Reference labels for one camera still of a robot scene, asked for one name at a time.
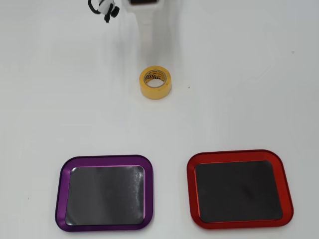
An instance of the white table surface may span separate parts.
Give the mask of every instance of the white table surface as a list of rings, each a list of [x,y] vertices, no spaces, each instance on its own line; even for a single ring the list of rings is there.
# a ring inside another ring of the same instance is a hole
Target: white table surface
[[[0,2],[1,239],[319,238],[319,1],[167,0],[164,9],[145,56],[135,16],[123,9],[106,24],[86,0]],[[172,91],[159,101],[139,89],[150,65],[172,75]],[[292,221],[199,228],[189,212],[188,160],[245,149],[281,157]],[[64,162],[122,154],[153,164],[150,225],[60,230],[54,212]]]

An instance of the black cable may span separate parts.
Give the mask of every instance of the black cable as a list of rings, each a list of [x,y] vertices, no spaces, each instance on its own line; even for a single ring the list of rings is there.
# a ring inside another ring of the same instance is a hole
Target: black cable
[[[101,14],[99,11],[97,11],[97,10],[95,10],[94,9],[94,7],[92,6],[92,0],[89,0],[89,7],[90,7],[90,9],[91,9],[91,11],[93,12],[93,13],[95,13],[95,14]]]

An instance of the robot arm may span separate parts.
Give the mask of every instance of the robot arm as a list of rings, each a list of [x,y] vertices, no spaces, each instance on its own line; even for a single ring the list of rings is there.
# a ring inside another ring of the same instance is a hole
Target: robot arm
[[[119,7],[115,5],[114,0],[99,0],[99,7],[97,10],[92,6],[92,0],[88,2],[91,11],[95,14],[105,15],[104,20],[108,23],[111,17],[116,17],[119,14]]]

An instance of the tape roll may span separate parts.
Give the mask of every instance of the tape roll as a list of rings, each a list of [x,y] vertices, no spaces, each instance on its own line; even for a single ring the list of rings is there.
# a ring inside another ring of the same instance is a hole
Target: tape roll
[[[153,79],[163,81],[158,87],[151,87],[148,82]],[[161,66],[151,66],[143,70],[140,75],[140,85],[142,94],[152,100],[159,100],[166,97],[171,90],[171,78],[167,69]]]

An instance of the masking tape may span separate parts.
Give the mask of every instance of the masking tape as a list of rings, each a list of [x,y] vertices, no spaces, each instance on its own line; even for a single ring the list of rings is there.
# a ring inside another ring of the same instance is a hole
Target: masking tape
[[[148,82],[153,79],[160,79],[163,84],[159,87],[151,87]],[[159,100],[166,97],[171,90],[171,78],[167,69],[161,66],[151,66],[143,70],[140,75],[142,94],[152,100]]]

